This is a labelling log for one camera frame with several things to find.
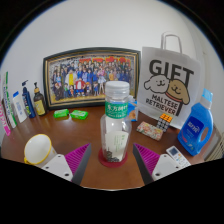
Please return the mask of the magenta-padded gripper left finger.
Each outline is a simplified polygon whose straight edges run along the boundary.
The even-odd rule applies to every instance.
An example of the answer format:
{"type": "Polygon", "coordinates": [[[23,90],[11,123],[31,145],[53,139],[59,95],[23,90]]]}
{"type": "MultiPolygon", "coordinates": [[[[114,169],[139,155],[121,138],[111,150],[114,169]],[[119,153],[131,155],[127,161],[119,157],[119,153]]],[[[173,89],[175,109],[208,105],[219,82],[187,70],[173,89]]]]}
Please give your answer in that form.
{"type": "Polygon", "coordinates": [[[66,155],[57,154],[43,167],[43,170],[80,185],[90,155],[91,144],[86,144],[66,155]]]}

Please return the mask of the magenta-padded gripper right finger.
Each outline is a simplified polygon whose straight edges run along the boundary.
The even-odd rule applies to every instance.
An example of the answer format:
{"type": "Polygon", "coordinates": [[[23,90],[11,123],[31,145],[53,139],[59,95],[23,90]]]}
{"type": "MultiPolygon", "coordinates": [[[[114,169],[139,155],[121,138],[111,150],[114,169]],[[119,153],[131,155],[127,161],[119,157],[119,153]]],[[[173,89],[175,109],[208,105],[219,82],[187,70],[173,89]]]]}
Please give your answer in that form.
{"type": "Polygon", "coordinates": [[[133,144],[133,154],[145,185],[181,169],[180,165],[169,155],[159,155],[137,143],[133,144]]]}

